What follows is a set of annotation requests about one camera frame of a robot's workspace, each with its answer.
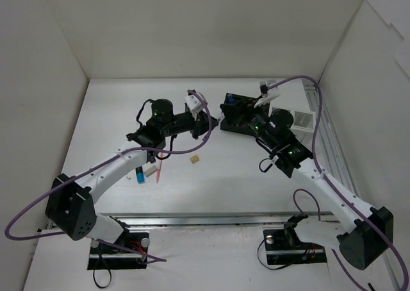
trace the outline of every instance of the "white wall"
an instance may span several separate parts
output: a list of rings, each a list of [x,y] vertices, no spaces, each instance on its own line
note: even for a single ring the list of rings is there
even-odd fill
[[[89,78],[318,78],[361,0],[47,2]]]
[[[0,0],[0,290],[21,290],[32,243],[7,222],[61,171],[86,78],[44,0]],[[13,233],[45,226],[45,205]]]
[[[393,212],[395,243],[410,266],[410,78],[395,61],[402,41],[364,1],[321,86],[354,183]]]

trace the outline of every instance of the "blue object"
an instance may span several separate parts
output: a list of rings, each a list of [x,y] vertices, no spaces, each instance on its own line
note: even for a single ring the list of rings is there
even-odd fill
[[[142,184],[145,182],[145,178],[144,178],[144,172],[142,170],[142,167],[138,167],[135,169],[136,172],[136,180],[139,184]]]
[[[228,104],[233,104],[233,103],[235,103],[235,100],[234,100],[232,94],[228,94]]]

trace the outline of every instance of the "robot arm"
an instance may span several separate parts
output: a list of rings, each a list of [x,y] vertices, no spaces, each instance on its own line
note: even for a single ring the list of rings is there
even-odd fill
[[[88,237],[123,243],[128,234],[126,226],[112,217],[96,213],[94,204],[126,174],[147,162],[155,162],[156,152],[149,149],[163,149],[165,137],[190,131],[192,137],[198,139],[209,130],[208,117],[199,100],[188,95],[185,101],[185,112],[177,115],[174,115],[170,101],[152,101],[152,117],[136,132],[127,134],[128,142],[114,151],[118,158],[50,195],[45,209],[47,217],[73,240]],[[212,117],[212,129],[216,126],[218,121]],[[130,151],[138,146],[143,149]],[[68,176],[60,174],[54,180],[53,188],[68,180]]]
[[[313,153],[302,145],[290,130],[293,124],[291,113],[274,110],[269,117],[260,107],[264,100],[262,90],[263,87],[262,96],[257,99],[243,98],[234,103],[221,104],[226,121],[234,126],[248,126],[256,137],[256,142],[269,153],[272,163],[263,172],[267,172],[275,164],[286,176],[314,194],[320,203],[326,204],[340,221],[340,225],[335,226],[318,222],[316,218],[307,219],[306,216],[297,215],[284,226],[288,240],[291,244],[313,242],[331,248],[338,247],[351,265],[361,270],[367,268],[388,248],[387,244],[341,200],[319,173]],[[270,96],[265,94],[265,97],[269,101]],[[347,190],[325,170],[323,173],[351,204],[392,241],[393,215],[385,207],[376,210]]]

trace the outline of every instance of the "robotic arm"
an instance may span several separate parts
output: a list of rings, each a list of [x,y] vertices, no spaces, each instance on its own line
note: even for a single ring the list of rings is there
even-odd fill
[[[128,172],[147,162],[155,162],[155,151],[127,151],[142,146],[163,149],[166,137],[190,131],[198,139],[209,130],[207,115],[201,102],[194,96],[185,97],[185,112],[174,115],[172,103],[166,99],[152,101],[151,118],[146,125],[134,133],[127,134],[128,142],[116,149],[118,160],[97,169],[95,172],[68,184],[50,195],[45,214],[73,240],[84,237],[101,239],[111,243],[123,243],[128,229],[112,217],[106,217],[94,210],[98,199]],[[212,129],[218,121],[211,118]],[[60,174],[53,182],[53,188],[69,180]]]
[[[340,221],[339,226],[297,215],[284,225],[289,242],[313,242],[333,249],[339,248],[342,255],[357,269],[365,269],[387,248],[384,240],[348,207],[324,179],[324,175],[337,190],[361,213],[375,224],[392,242],[393,215],[385,207],[376,210],[347,190],[339,181],[321,167],[322,173],[313,159],[313,153],[302,145],[290,128],[293,116],[286,110],[274,110],[269,117],[262,105],[277,96],[268,94],[261,86],[262,96],[256,99],[242,97],[235,102],[221,104],[226,121],[233,126],[247,126],[256,142],[269,153],[272,163],[286,176],[294,179],[314,194],[320,203],[326,204]]]

